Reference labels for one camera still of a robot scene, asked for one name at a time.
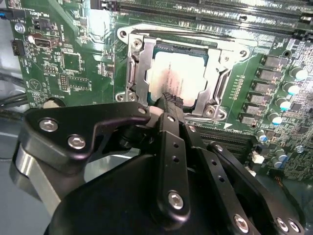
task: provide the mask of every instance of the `integrated circuit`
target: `integrated circuit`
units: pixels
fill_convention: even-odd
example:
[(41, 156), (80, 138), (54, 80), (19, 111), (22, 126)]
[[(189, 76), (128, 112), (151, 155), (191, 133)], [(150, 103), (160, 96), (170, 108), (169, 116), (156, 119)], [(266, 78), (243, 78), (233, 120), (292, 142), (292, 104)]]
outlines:
[(261, 94), (250, 94), (248, 96), (248, 100), (250, 103), (262, 104), (264, 100), (264, 96)]
[(80, 54), (64, 52), (62, 54), (62, 58), (63, 58), (64, 69), (70, 70), (70, 71), (80, 71), (81, 69)]
[(242, 124), (252, 125), (255, 122), (255, 118), (252, 115), (241, 114), (239, 118)]
[(267, 84), (267, 83), (255, 82), (253, 84), (252, 88), (256, 92), (267, 93), (269, 90), (274, 90), (275, 89), (275, 85)]
[(307, 127), (307, 126), (301, 126), (300, 128), (299, 128), (299, 130), (298, 130), (298, 134), (305, 134), (305, 133), (307, 133), (308, 132), (308, 130), (309, 130), (309, 127)]
[(298, 103), (293, 103), (291, 105), (291, 110), (294, 110), (294, 111), (299, 111), (302, 107), (302, 104), (298, 104)]
[(11, 45), (12, 45), (14, 55), (16, 55), (16, 56), (25, 55), (24, 43), (22, 40), (18, 40), (18, 39), (12, 40)]
[(279, 68), (280, 66), (284, 66), (288, 63), (287, 58), (279, 58), (275, 56), (266, 56), (264, 59), (264, 66)]
[(247, 104), (245, 105), (244, 111), (247, 114), (252, 114), (252, 115), (256, 115), (258, 114), (260, 108), (258, 105), (253, 105), (253, 104)]
[(260, 79), (272, 81), (273, 79), (281, 79), (283, 74), (281, 72), (274, 72), (269, 70), (258, 70), (257, 76)]

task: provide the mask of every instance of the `dimm slot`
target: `dimm slot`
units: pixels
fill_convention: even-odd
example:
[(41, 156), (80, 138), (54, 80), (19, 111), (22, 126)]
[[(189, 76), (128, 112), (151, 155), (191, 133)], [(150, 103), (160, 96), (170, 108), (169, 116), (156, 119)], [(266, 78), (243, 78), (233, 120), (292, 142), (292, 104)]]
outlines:
[[(147, 16), (147, 17), (158, 17), (158, 18), (163, 18), (163, 19), (168, 19), (168, 20), (176, 20), (176, 21), (185, 21), (186, 18), (182, 18), (182, 17), (174, 17), (174, 16), (167, 16), (167, 15), (162, 15), (162, 14), (155, 14), (155, 13), (147, 13), (147, 12), (142, 12), (142, 11), (136, 11), (136, 10), (128, 10), (128, 9), (120, 9), (119, 12), (121, 13), (125, 13), (125, 14), (131, 14), (131, 15), (135, 15), (135, 16)], [(201, 21), (201, 20), (193, 20), (193, 19), (189, 19), (190, 23), (195, 23), (195, 24), (205, 24), (205, 25), (209, 25), (209, 26), (216, 26), (216, 27), (222, 27), (225, 29), (230, 29), (230, 30), (239, 30), (239, 29), (246, 29), (244, 27), (239, 27), (236, 25), (229, 25), (226, 23), (221, 23), (221, 22), (205, 22), (205, 21)], [(267, 34), (270, 36), (275, 36), (275, 37), (285, 37), (285, 38), (291, 38), (291, 33), (279, 33), (279, 32), (275, 32), (275, 31), (268, 31), (268, 30), (262, 30), (262, 29), (253, 29), (253, 28), (248, 28), (248, 30), (250, 32), (254, 32), (254, 33), (260, 33), (260, 34)]]
[[(120, 10), (126, 9), (126, 10), (134, 10), (134, 11), (144, 11), (146, 13), (154, 13), (158, 15), (162, 15), (164, 13), (168, 13), (169, 15), (172, 15), (177, 18), (183, 18), (183, 19), (189, 19), (189, 20), (198, 20), (198, 21), (207, 21), (207, 22), (214, 22), (214, 23), (220, 23), (220, 24), (230, 24), (232, 26), (238, 26), (242, 27), (241, 21), (233, 20), (233, 19), (221, 19), (217, 16), (201, 16), (200, 14), (195, 14), (192, 12), (184, 12), (179, 10), (172, 10), (172, 9), (159, 9), (157, 7), (150, 7), (146, 5), (141, 4), (131, 4), (131, 3), (121, 3), (120, 4)], [(258, 24), (258, 23), (244, 23), (245, 27), (247, 29), (256, 29), (256, 30), (264, 30), (264, 31), (272, 31), (272, 32), (278, 32), (281, 34), (288, 34), (292, 33), (294, 29), (288, 28), (288, 27), (282, 27), (282, 26), (275, 26), (275, 25), (264, 25), (264, 24)]]

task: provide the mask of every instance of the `black mounting arm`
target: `black mounting arm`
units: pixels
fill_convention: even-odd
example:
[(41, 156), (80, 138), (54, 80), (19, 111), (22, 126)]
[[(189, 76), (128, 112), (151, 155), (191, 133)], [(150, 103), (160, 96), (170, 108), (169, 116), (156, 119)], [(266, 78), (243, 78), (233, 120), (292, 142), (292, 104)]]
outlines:
[[(29, 112), (10, 173), (52, 215), (49, 235), (303, 235), (296, 218), (223, 146), (205, 146), (182, 100)], [(88, 162), (140, 154), (85, 183)]]

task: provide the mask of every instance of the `chip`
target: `chip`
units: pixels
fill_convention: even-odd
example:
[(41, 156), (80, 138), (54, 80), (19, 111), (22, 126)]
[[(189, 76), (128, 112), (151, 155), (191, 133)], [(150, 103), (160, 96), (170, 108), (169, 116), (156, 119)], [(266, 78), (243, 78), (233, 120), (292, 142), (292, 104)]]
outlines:
[(159, 51), (147, 71), (151, 100), (157, 101), (162, 93), (169, 92), (182, 98), (185, 107), (192, 107), (205, 89), (204, 72), (203, 57)]
[(253, 105), (247, 105), (245, 108), (245, 112), (247, 114), (252, 114), (252, 115), (258, 114), (259, 110), (260, 110), (259, 106), (253, 106)]
[(51, 28), (50, 20), (49, 19), (39, 19), (39, 27), (40, 30), (49, 30)]
[(274, 90), (275, 86), (273, 84), (265, 84), (256, 82), (253, 86), (253, 90), (256, 92), (266, 93), (268, 90)]
[(300, 129), (298, 130), (298, 134), (305, 134), (307, 133), (309, 128), (307, 126), (301, 126)]
[(74, 53), (63, 53), (63, 66), (66, 70), (80, 71), (80, 55)]
[(301, 104), (298, 104), (298, 103), (293, 103), (292, 105), (291, 105), (291, 110), (295, 110), (295, 111), (299, 111), (300, 109), (301, 109)]
[(251, 94), (251, 95), (248, 97), (248, 100), (249, 100), (251, 103), (254, 103), (254, 104), (262, 104), (262, 103), (263, 103), (263, 100), (264, 100), (264, 96), (263, 96), (263, 95)]
[(252, 125), (254, 121), (255, 121), (254, 117), (248, 117), (248, 116), (241, 115), (240, 122), (242, 124)]
[(286, 65), (288, 63), (287, 58), (279, 58), (274, 56), (267, 56), (264, 65), (267, 67), (278, 68), (280, 66)]
[(268, 146), (269, 149), (275, 149), (276, 147), (277, 147), (277, 145), (274, 143), (270, 143)]
[(264, 80), (267, 80), (267, 81), (272, 81), (274, 78), (281, 79), (283, 77), (283, 74), (281, 72), (260, 70), (260, 71), (258, 71), (258, 73), (259, 73), (258, 77), (260, 79), (264, 79)]
[(271, 131), (271, 130), (268, 130), (265, 132), (265, 135), (268, 139), (272, 139), (275, 135), (275, 132), (274, 131)]

